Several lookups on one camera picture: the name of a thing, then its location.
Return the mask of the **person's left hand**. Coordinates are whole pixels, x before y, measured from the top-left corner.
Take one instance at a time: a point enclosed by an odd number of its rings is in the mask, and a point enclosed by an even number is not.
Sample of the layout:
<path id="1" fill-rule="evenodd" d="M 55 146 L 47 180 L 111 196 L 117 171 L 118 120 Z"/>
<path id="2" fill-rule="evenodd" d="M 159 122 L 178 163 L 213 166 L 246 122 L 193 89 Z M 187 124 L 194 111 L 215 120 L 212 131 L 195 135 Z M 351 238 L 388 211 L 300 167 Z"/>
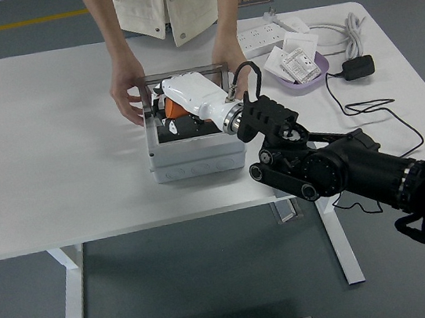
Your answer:
<path id="1" fill-rule="evenodd" d="M 238 67 L 246 61 L 245 55 L 238 44 L 237 38 L 216 39 L 212 48 L 212 64 L 225 63 L 227 70 L 232 74 L 236 73 Z M 244 92 L 248 90 L 250 66 L 244 66 L 238 73 L 236 85 L 236 99 L 243 99 Z"/>

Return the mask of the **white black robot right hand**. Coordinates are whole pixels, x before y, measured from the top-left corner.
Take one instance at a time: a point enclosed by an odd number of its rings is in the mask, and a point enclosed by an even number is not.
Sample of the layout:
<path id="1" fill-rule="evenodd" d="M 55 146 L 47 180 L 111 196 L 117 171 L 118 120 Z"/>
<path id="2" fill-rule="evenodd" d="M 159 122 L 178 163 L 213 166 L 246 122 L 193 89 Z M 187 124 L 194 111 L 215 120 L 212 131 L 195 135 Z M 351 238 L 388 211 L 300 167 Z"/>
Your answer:
<path id="1" fill-rule="evenodd" d="M 212 121 L 224 133 L 238 131 L 243 103 L 235 98 L 236 83 L 226 91 L 198 72 L 165 78 L 151 95 L 152 115 L 172 134 L 179 134 L 179 119 L 191 114 Z"/>

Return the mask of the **person's right hand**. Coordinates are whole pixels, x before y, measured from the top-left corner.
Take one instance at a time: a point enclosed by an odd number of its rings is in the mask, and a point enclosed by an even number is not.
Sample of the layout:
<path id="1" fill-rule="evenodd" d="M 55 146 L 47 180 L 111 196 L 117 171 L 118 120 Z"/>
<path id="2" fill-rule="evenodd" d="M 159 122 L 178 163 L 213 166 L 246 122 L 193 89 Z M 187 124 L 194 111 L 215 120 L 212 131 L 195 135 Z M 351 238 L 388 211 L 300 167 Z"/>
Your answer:
<path id="1" fill-rule="evenodd" d="M 123 117 L 137 126 L 143 126 L 143 111 L 138 107 L 142 99 L 130 93 L 137 88 L 137 81 L 144 77 L 143 67 L 130 51 L 123 56 L 112 57 L 111 62 L 110 95 Z"/>

